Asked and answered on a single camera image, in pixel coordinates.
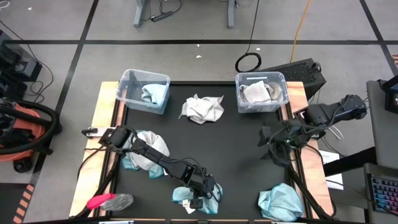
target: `rgb keyboard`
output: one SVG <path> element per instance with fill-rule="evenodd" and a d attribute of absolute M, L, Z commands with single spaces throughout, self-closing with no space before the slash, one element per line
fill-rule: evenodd
<path fill-rule="evenodd" d="M 369 180 L 372 186 L 373 201 L 377 203 L 373 209 L 378 212 L 386 212 L 384 209 L 387 209 L 398 214 L 398 181 L 377 177 L 371 177 Z"/>

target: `coiled black cable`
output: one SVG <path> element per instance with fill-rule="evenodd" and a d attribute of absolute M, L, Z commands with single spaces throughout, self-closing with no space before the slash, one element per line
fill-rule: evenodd
<path fill-rule="evenodd" d="M 256 13 L 254 14 L 254 22 L 253 22 L 253 28 L 251 29 L 251 35 L 250 35 L 250 41 L 249 41 L 248 50 L 246 51 L 246 53 L 245 53 L 244 55 L 242 55 L 240 58 L 238 58 L 238 60 L 235 62 L 235 70 L 236 70 L 237 72 L 239 72 L 239 73 L 243 73 L 243 72 L 256 72 L 257 70 L 259 70 L 259 68 L 260 68 L 260 66 L 261 66 L 261 56 L 260 56 L 259 54 L 257 54 L 257 53 L 254 53 L 254 52 L 249 53 L 249 49 L 250 49 L 250 45 L 251 45 L 251 40 L 252 40 L 252 38 L 253 38 L 254 26 L 256 25 L 257 11 L 258 11 L 258 9 L 259 9 L 259 3 L 260 3 L 260 0 L 257 0 Z M 250 56 L 250 55 L 257 57 L 257 59 L 258 59 L 257 65 L 256 65 L 254 68 L 252 68 L 252 69 L 250 69 L 250 70 L 247 70 L 247 71 L 242 71 L 242 70 L 240 70 L 240 69 L 239 69 L 239 63 L 242 61 L 242 59 L 244 59 L 245 57 Z"/>

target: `light blue towel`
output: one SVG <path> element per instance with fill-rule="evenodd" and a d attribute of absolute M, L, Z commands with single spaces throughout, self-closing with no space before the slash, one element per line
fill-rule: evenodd
<path fill-rule="evenodd" d="M 166 92 L 166 86 L 160 84 L 148 84 L 142 87 L 141 98 L 148 102 L 154 104 L 161 104 L 164 99 L 164 94 Z"/>
<path fill-rule="evenodd" d="M 275 221 L 294 222 L 303 215 L 301 198 L 293 187 L 283 183 L 270 191 L 260 192 L 258 205 L 264 218 Z"/>
<path fill-rule="evenodd" d="M 152 131 L 138 131 L 138 137 L 144 140 L 148 145 L 152 146 L 154 149 L 163 153 L 166 156 L 170 155 L 169 149 L 166 146 L 164 140 L 153 133 Z M 129 136 L 126 143 L 124 143 L 123 148 L 130 148 L 130 139 L 132 135 Z M 150 161 L 149 159 L 137 155 L 133 152 L 128 152 L 126 156 L 122 159 L 122 165 L 125 169 L 129 170 L 139 170 L 144 169 L 149 172 L 149 178 L 154 179 L 164 175 L 163 167 L 157 165 L 156 163 Z"/>
<path fill-rule="evenodd" d="M 217 199 L 221 198 L 223 195 L 223 188 L 217 184 L 220 188 L 218 191 L 218 187 L 214 186 L 213 194 L 217 197 Z M 173 191 L 172 201 L 182 204 L 182 201 L 185 199 L 193 199 L 193 192 L 188 187 L 177 187 Z M 203 200 L 203 207 L 198 209 L 201 212 L 210 215 L 216 215 L 218 213 L 218 202 L 214 197 L 210 199 L 205 199 L 203 197 L 199 197 L 199 199 Z"/>

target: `red object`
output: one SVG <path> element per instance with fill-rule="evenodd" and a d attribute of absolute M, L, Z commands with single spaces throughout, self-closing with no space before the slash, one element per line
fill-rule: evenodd
<path fill-rule="evenodd" d="M 87 202 L 87 208 L 91 209 L 91 210 L 94 208 L 98 208 L 107 200 L 114 199 L 115 196 L 116 196 L 115 194 L 103 194 L 103 195 L 95 196 Z"/>
<path fill-rule="evenodd" d="M 15 105 L 15 109 L 19 110 L 21 112 L 24 112 L 26 114 L 30 114 L 32 116 L 36 116 L 38 118 L 40 117 L 36 111 L 21 107 L 18 104 Z M 42 136 L 45 132 L 45 129 L 43 126 L 25 121 L 23 119 L 16 119 L 13 128 L 30 129 L 30 130 L 32 130 L 32 134 L 35 136 L 35 139 Z M 18 159 L 30 157 L 32 154 L 33 154 L 33 150 L 27 150 L 24 152 L 19 152 L 19 153 L 14 153 L 14 154 L 1 155 L 0 161 L 16 161 Z"/>

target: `red vacuum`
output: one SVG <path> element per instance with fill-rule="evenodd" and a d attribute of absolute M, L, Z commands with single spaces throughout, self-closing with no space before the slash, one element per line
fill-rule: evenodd
<path fill-rule="evenodd" d="M 37 111 L 51 120 L 42 119 Z M 0 98 L 0 161 L 13 161 L 20 173 L 32 168 L 35 151 L 51 155 L 48 143 L 62 131 L 59 114 L 54 110 L 23 100 Z"/>

